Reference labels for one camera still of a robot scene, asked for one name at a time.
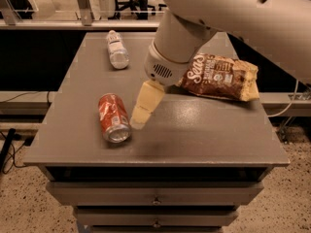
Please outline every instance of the drawer handle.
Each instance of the drawer handle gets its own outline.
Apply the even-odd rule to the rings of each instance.
[[[154,204],[155,206],[158,206],[158,205],[161,204],[161,201],[159,201],[158,198],[156,197],[155,200],[154,200],[154,202],[153,202],[153,204]]]
[[[153,225],[154,228],[160,228],[161,224],[158,223],[158,221],[156,221]]]

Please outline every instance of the gray tabletop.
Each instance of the gray tabletop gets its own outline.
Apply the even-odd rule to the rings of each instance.
[[[262,105],[199,98],[171,88],[141,131],[110,144],[102,137],[98,101],[121,97],[131,115],[142,82],[144,58],[154,33],[121,33],[130,64],[116,70],[106,33],[86,37],[40,126],[24,162],[50,166],[285,166],[289,164]],[[236,57],[226,34],[205,52]]]

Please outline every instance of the white robotic arm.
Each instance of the white robotic arm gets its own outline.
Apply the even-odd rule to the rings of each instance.
[[[179,80],[192,57],[217,31],[225,31],[311,83],[310,0],[164,0],[169,10],[145,62],[164,85]]]

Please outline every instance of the can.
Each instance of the can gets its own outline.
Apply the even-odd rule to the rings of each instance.
[[[99,118],[103,137],[111,143],[125,141],[131,134],[131,128],[125,106],[118,95],[103,95],[98,103]]]

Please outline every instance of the brown chip bag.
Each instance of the brown chip bag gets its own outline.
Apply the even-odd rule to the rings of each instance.
[[[177,86],[197,96],[250,101],[259,98],[257,72],[246,61],[198,53]]]

